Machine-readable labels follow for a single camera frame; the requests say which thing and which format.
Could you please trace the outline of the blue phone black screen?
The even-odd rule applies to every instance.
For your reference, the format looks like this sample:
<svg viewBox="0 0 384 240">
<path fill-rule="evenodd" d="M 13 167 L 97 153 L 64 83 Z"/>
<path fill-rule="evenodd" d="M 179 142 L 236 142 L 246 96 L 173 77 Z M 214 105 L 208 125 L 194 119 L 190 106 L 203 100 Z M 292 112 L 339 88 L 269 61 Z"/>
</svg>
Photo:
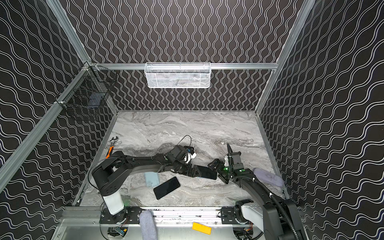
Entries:
<svg viewBox="0 0 384 240">
<path fill-rule="evenodd" d="M 210 179 L 210 180 L 216 180 L 217 179 L 217 172 L 214 170 L 211 170 L 208 167 L 204 166 L 196 166 L 197 171 L 197 177 Z"/>
</svg>

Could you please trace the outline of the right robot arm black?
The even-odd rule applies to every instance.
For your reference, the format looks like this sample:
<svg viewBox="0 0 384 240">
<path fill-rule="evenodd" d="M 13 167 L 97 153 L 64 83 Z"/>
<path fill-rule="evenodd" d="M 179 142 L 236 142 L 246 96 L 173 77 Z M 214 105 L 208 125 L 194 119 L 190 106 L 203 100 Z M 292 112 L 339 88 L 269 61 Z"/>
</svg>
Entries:
<svg viewBox="0 0 384 240">
<path fill-rule="evenodd" d="M 227 154 L 229 164 L 215 159 L 208 168 L 224 182 L 232 182 L 245 190 L 254 203 L 261 207 L 263 225 L 257 228 L 266 240 L 305 240 L 306 234 L 296 204 L 282 199 L 269 190 L 250 169 L 241 162 L 241 152 Z"/>
</svg>

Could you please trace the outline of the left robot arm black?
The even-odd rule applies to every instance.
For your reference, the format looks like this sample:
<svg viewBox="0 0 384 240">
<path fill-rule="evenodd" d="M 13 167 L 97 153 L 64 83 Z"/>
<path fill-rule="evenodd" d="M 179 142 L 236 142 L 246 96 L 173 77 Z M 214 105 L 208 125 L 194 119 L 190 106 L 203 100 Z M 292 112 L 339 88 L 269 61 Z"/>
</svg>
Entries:
<svg viewBox="0 0 384 240">
<path fill-rule="evenodd" d="M 91 174 L 109 213 L 115 216 L 125 209 L 119 189 L 129 176 L 173 172 L 192 178 L 201 177 L 204 167 L 193 165 L 189 160 L 192 156 L 191 148 L 180 145 L 151 157 L 133 157 L 117 151 L 91 170 Z"/>
</svg>

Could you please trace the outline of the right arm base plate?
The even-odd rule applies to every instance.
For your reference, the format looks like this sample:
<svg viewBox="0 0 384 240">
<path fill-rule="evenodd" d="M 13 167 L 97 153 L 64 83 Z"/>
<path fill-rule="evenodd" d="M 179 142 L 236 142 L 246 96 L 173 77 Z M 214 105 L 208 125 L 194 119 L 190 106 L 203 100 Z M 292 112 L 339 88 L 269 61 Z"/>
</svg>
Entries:
<svg viewBox="0 0 384 240">
<path fill-rule="evenodd" d="M 217 214 L 223 225 L 247 225 L 250 221 L 244 219 L 240 210 L 235 207 L 222 207 Z"/>
</svg>

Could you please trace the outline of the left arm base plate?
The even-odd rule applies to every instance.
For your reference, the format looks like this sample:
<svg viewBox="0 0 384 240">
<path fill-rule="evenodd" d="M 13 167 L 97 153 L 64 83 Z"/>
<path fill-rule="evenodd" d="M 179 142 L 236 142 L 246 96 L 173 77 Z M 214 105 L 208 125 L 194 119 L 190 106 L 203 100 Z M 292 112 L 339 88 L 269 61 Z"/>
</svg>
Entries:
<svg viewBox="0 0 384 240">
<path fill-rule="evenodd" d="M 143 209 L 139 207 L 125 207 L 115 215 L 112 215 L 107 208 L 101 213 L 100 223 L 108 225 L 139 224 L 140 214 Z"/>
</svg>

